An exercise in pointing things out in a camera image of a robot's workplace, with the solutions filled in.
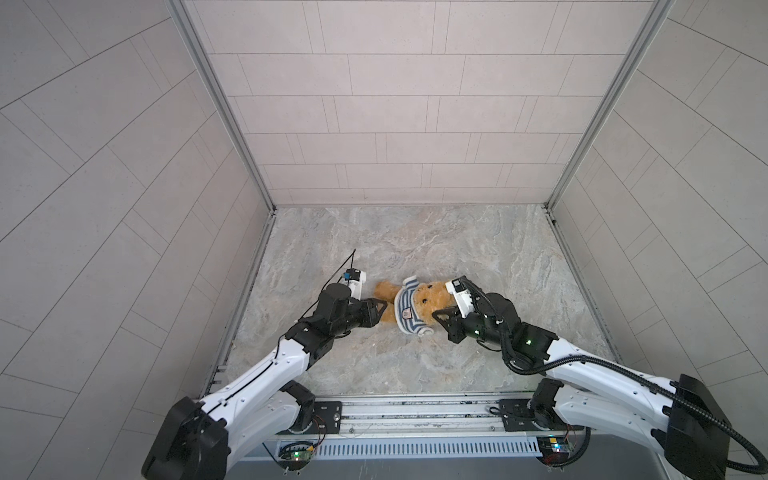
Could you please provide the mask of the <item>aluminium corner post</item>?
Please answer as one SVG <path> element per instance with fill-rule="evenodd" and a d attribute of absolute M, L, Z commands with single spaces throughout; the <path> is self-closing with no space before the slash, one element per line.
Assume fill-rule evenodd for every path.
<path fill-rule="evenodd" d="M 637 70 L 646 51 L 658 34 L 658 31 L 674 4 L 674 0 L 656 0 L 652 3 L 648 14 L 640 25 L 636 37 L 619 65 L 613 80 L 609 84 L 607 92 L 599 103 L 587 129 L 573 151 L 570 160 L 566 164 L 563 174 L 548 201 L 544 204 L 545 209 L 550 216 L 554 214 L 554 209 L 565 193 L 568 184 L 575 176 L 579 165 L 586 157 L 589 149 L 603 128 L 603 125 L 613 112 L 615 105 L 620 99 L 623 91 L 626 89 L 632 75 Z"/>
<path fill-rule="evenodd" d="M 214 71 L 213 64 L 203 46 L 201 37 L 198 35 L 192 22 L 189 10 L 184 1 L 168 0 L 166 1 L 169 14 L 174 21 L 183 43 L 185 44 L 193 63 L 201 77 L 203 86 L 209 93 L 216 110 L 222 120 L 223 126 L 232 140 L 235 149 L 246 165 L 256 187 L 265 202 L 268 211 L 272 216 L 275 215 L 276 205 L 269 194 L 264 179 L 258 172 L 257 164 L 252 152 L 247 145 L 245 137 L 235 118 L 234 111 L 228 101 L 222 85 Z"/>

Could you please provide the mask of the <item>small circuit board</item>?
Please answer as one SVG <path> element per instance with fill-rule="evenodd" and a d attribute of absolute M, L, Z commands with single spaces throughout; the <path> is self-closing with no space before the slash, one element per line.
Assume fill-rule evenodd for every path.
<path fill-rule="evenodd" d="M 556 465 L 566 462 L 571 455 L 571 446 L 564 436 L 537 437 L 541 456 L 538 460 L 544 465 Z"/>
<path fill-rule="evenodd" d="M 284 462 L 308 463 L 312 460 L 317 445 L 310 441 L 296 441 L 280 447 L 279 459 Z"/>

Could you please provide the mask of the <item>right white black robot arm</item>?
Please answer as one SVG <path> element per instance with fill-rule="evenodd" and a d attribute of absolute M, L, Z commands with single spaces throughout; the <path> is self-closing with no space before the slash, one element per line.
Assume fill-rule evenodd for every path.
<path fill-rule="evenodd" d="M 488 343 L 513 373 L 543 377 L 527 407 L 509 417 L 543 430 L 595 429 L 652 449 L 690 479 L 725 477 L 729 422 L 697 379 L 654 377 L 586 353 L 522 321 L 496 293 L 461 291 L 456 306 L 433 317 L 451 342 Z"/>

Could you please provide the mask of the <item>white ventilation grille strip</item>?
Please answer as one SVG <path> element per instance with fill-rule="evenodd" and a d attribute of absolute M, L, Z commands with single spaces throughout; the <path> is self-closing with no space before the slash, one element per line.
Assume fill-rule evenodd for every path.
<path fill-rule="evenodd" d="M 330 439 L 319 447 L 312 459 L 537 458 L 542 456 L 535 437 L 411 437 Z"/>

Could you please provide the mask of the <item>right aluminium corner post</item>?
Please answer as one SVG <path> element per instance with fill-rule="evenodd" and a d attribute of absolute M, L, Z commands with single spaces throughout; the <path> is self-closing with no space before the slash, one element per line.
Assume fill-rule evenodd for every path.
<path fill-rule="evenodd" d="M 563 174 L 548 201 L 544 204 L 545 209 L 550 216 L 554 214 L 554 209 L 565 193 L 568 184 L 575 176 L 579 165 L 586 157 L 589 149 L 603 128 L 603 125 L 613 112 L 615 105 L 620 99 L 623 91 L 626 89 L 632 75 L 637 70 L 646 51 L 658 34 L 658 31 L 674 4 L 674 0 L 656 0 L 652 3 L 648 14 L 640 25 L 636 37 L 619 65 L 613 80 L 609 84 L 607 92 L 599 103 L 587 129 L 573 151 L 570 160 L 566 164 Z"/>

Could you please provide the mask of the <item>right small circuit board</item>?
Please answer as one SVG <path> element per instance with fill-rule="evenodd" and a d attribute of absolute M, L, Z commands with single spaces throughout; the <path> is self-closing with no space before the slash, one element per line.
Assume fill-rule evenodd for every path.
<path fill-rule="evenodd" d="M 571 455 L 571 446 L 564 436 L 537 437 L 541 456 L 538 460 L 544 465 L 556 465 L 566 462 Z"/>

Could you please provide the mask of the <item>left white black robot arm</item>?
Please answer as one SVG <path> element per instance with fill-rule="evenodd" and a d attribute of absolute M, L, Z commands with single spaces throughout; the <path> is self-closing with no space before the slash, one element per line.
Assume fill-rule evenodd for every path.
<path fill-rule="evenodd" d="M 222 479 L 258 443 L 313 422 L 314 395 L 297 382 L 335 340 L 376 326 L 384 300 L 363 299 L 343 283 L 325 287 L 315 311 L 299 319 L 274 350 L 230 384 L 168 411 L 141 467 L 145 479 Z"/>

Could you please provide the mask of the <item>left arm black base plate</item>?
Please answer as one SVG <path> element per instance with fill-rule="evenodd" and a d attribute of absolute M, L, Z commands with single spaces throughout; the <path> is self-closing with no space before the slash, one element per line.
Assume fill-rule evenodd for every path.
<path fill-rule="evenodd" d="M 299 418 L 287 433 L 291 435 L 338 434 L 342 413 L 341 401 L 316 401 L 312 412 L 306 409 L 300 411 Z"/>

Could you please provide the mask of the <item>brown teddy bear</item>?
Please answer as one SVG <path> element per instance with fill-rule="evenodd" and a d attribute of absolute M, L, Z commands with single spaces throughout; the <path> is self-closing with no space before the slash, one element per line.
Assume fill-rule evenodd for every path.
<path fill-rule="evenodd" d="M 455 307 L 456 303 L 452 295 L 447 291 L 445 282 L 422 283 L 419 280 L 418 282 L 420 285 L 417 287 L 414 295 L 416 313 L 432 328 L 433 325 L 437 324 L 433 318 L 433 313 L 438 310 Z M 394 301 L 396 294 L 402 288 L 402 283 L 395 284 L 389 281 L 381 281 L 374 289 L 374 297 L 387 303 L 381 321 L 396 325 L 397 327 Z"/>

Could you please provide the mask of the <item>left aluminium corner post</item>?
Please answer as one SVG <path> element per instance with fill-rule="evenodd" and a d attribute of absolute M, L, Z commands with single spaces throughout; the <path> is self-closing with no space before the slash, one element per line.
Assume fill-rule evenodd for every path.
<path fill-rule="evenodd" d="M 258 172 L 257 164 L 252 152 L 247 145 L 245 137 L 235 118 L 234 111 L 228 101 L 222 85 L 214 71 L 213 64 L 203 46 L 201 37 L 198 35 L 192 22 L 189 10 L 184 1 L 168 0 L 166 1 L 169 14 L 174 21 L 183 43 L 185 44 L 193 63 L 201 77 L 203 86 L 209 93 L 216 110 L 222 120 L 223 126 L 232 140 L 235 149 L 246 165 L 256 187 L 265 202 L 268 211 L 272 216 L 275 215 L 276 205 L 269 194 L 264 179 Z"/>

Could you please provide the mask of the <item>left small circuit board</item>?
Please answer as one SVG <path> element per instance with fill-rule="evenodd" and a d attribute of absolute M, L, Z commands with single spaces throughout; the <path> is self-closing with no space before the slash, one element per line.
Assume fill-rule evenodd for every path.
<path fill-rule="evenodd" d="M 308 463 L 312 460 L 317 445 L 310 441 L 296 441 L 280 447 L 279 459 L 284 462 Z"/>

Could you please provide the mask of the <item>aluminium mounting rail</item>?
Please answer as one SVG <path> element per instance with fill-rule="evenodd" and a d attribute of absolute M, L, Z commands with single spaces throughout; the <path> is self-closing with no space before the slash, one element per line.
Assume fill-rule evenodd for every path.
<path fill-rule="evenodd" d="M 435 396 L 318 397 L 316 401 L 341 401 L 343 413 L 339 438 L 470 437 L 470 436 L 560 436 L 534 432 L 506 432 L 499 417 L 488 408 L 502 399 L 530 399 L 526 393 L 460 394 Z M 667 419 L 655 419 L 566 386 L 559 391 L 555 412 L 566 424 L 591 428 L 598 433 L 646 444 L 651 432 L 662 429 Z M 277 436 L 291 435 L 281 431 Z"/>

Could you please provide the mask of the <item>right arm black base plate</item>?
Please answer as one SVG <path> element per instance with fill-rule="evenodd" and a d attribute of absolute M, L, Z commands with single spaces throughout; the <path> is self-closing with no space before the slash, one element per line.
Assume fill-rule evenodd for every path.
<path fill-rule="evenodd" d="M 488 412 L 501 419 L 506 432 L 560 435 L 575 430 L 581 433 L 584 427 L 566 424 L 555 412 L 556 405 L 555 400 L 502 399 L 489 407 Z"/>

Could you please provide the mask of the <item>blue white striped knit sweater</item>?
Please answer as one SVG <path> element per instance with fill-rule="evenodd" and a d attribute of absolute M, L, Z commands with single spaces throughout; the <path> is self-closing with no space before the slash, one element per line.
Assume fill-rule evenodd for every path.
<path fill-rule="evenodd" d="M 399 329 L 408 335 L 429 336 L 434 330 L 416 313 L 414 295 L 420 285 L 416 276 L 406 278 L 395 296 L 395 319 Z"/>

